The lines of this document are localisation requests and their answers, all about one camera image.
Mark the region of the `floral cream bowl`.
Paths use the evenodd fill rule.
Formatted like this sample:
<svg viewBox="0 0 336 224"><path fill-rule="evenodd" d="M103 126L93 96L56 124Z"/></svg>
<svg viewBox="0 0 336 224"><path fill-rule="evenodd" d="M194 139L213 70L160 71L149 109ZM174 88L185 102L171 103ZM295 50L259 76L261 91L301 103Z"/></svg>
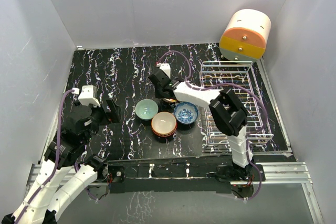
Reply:
<svg viewBox="0 0 336 224"><path fill-rule="evenodd" d="M174 100L174 99L163 98L162 100L166 103L177 103L177 100Z"/></svg>

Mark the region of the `blue white patterned bowl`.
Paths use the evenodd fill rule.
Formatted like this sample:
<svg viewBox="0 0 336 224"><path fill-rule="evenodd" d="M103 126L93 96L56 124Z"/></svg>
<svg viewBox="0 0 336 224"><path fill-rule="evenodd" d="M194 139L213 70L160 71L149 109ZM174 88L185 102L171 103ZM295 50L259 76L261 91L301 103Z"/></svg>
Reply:
<svg viewBox="0 0 336 224"><path fill-rule="evenodd" d="M190 125L198 118L198 108L192 103L181 102L175 106L173 114L181 124Z"/></svg>

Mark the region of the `white bowl black striped outside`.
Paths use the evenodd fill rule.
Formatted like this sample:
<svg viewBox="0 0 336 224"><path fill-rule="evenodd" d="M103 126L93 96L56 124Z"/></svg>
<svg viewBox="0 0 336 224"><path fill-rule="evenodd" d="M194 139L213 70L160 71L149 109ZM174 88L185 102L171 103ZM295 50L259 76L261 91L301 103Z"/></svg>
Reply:
<svg viewBox="0 0 336 224"><path fill-rule="evenodd" d="M170 112L160 112L151 121L152 131L160 137L172 135L177 128L175 116Z"/></svg>

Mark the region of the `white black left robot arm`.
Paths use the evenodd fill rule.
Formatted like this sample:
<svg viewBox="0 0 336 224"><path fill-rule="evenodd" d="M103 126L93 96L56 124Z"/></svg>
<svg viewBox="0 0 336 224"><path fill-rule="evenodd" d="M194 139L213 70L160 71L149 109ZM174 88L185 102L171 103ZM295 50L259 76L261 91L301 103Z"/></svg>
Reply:
<svg viewBox="0 0 336 224"><path fill-rule="evenodd" d="M108 177L105 159L91 155L64 185L85 146L100 126L120 122L121 109L111 99L103 105L76 102L49 144L40 171L21 205L2 223L57 223L62 213L92 182Z"/></svg>

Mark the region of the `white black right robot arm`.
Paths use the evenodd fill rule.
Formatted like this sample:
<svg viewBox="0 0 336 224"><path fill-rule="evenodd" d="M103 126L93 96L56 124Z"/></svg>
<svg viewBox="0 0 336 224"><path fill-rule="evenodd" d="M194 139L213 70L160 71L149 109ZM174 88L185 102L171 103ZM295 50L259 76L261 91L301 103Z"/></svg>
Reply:
<svg viewBox="0 0 336 224"><path fill-rule="evenodd" d="M217 129L226 135L231 147L235 176L247 180L253 174L250 164L253 154L246 139L248 112L233 89L205 90L179 78L171 80L161 69L149 75L149 80L157 98L189 102L209 110Z"/></svg>

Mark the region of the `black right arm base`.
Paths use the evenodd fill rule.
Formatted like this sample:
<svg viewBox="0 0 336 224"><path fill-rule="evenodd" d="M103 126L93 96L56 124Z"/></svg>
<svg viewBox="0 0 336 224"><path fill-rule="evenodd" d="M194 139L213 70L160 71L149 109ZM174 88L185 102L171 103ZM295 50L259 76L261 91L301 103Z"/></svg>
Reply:
<svg viewBox="0 0 336 224"><path fill-rule="evenodd" d="M257 168L248 164L242 168L238 165L219 165L214 172L208 172L206 177L216 178L220 182L241 181L246 183L264 182L266 180L262 165L255 165Z"/></svg>

